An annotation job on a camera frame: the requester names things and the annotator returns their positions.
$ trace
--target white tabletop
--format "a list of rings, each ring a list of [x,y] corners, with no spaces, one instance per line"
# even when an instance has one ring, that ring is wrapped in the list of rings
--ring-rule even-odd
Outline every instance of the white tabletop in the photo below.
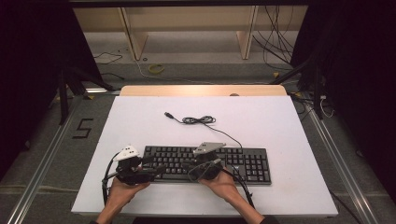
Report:
[[[204,125],[180,124],[164,112],[179,120],[212,116],[217,120],[212,127],[226,132],[243,147],[267,149],[272,185],[248,187],[260,213],[304,217],[338,214],[289,96],[116,97],[72,212],[93,215],[102,211],[101,180],[111,158],[127,145],[141,155],[149,145],[198,147],[202,142],[224,142],[227,147],[238,147],[222,133]],[[110,173],[116,166],[113,164]],[[239,216],[198,183],[153,182],[122,213],[137,217]]]

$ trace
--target floor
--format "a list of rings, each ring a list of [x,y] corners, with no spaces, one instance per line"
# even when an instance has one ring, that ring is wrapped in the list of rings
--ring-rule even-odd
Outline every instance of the floor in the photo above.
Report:
[[[297,32],[287,32],[285,36],[293,45]],[[268,83],[274,80],[274,75],[277,73],[282,75],[287,71],[285,69],[290,68],[270,53],[263,53],[261,46],[255,41],[252,42],[249,59],[242,60],[234,32],[152,33],[149,34],[142,60],[138,64],[132,61],[123,34],[86,34],[86,37],[93,56],[97,57],[95,60],[100,71],[106,73],[105,82],[112,85],[165,82],[158,77],[167,78],[169,80],[166,81],[172,84],[190,84],[191,81],[196,80],[217,84]],[[161,75],[153,75],[149,72],[148,66],[154,63],[160,63],[165,68]],[[269,67],[267,63],[275,65],[276,68]],[[298,77],[294,77],[284,83],[287,91],[297,91],[295,87],[297,80]],[[86,85],[87,88],[95,87],[90,83]],[[22,216],[22,223],[53,223],[54,220],[58,223],[89,223],[94,218],[72,214],[70,209],[115,95],[90,93],[90,96],[82,99],[75,97],[70,101],[75,106],[74,118],[64,130],[64,138],[56,147],[53,157],[48,160],[49,168],[43,173],[31,203],[27,204],[27,212]],[[362,220],[362,223],[369,223],[360,216],[361,210],[356,206],[354,197],[351,197],[343,176],[340,175],[337,165],[330,156],[328,146],[322,140],[323,136],[318,131],[315,115],[311,113],[309,106],[295,102],[295,107],[296,112],[300,114],[308,141],[329,189],[359,217],[359,220]],[[331,112],[330,108],[327,109],[328,115]],[[93,119],[86,123],[92,129],[90,137],[79,140],[73,138],[81,135],[77,128],[81,120],[86,118]],[[19,204],[20,197],[26,192],[26,186],[32,183],[37,167],[41,166],[40,162],[46,157],[47,150],[50,150],[50,146],[54,144],[51,142],[52,138],[61,129],[58,125],[59,120],[59,99],[54,99],[48,113],[32,136],[30,149],[21,153],[0,183],[0,223],[6,223],[10,219],[13,209]],[[384,191],[364,158],[357,154],[359,149],[354,144],[342,118],[335,113],[330,118],[325,116],[319,124],[324,125],[332,136],[336,149],[367,200],[377,220],[376,223],[394,223],[396,205]],[[357,223],[335,198],[334,203],[339,208],[337,217],[280,217],[279,220],[281,223]],[[117,217],[114,223],[131,223],[131,220],[131,217]]]

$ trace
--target keyboard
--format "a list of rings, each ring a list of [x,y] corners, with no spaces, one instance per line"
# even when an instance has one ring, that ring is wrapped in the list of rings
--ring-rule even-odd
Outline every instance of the keyboard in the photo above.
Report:
[[[181,163],[192,160],[192,151],[196,147],[146,146],[144,157],[154,156],[153,162],[143,167],[155,168],[166,165],[165,173],[155,177],[156,182],[191,182],[188,172]],[[222,147],[216,149],[216,155],[228,171],[245,181],[247,185],[270,185],[271,175],[265,148]]]

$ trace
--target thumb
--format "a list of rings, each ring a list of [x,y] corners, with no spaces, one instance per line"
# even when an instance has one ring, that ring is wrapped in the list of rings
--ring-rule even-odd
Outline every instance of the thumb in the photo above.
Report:
[[[203,178],[199,179],[198,182],[200,182],[201,184],[206,185],[206,186],[208,186],[210,183],[210,181],[208,181],[207,179],[203,179]]]

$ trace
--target sleeve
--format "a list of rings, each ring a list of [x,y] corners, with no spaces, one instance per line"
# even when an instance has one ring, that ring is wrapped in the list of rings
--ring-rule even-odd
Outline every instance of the sleeve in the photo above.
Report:
[[[260,224],[279,224],[279,222],[273,216],[265,216],[265,219]]]

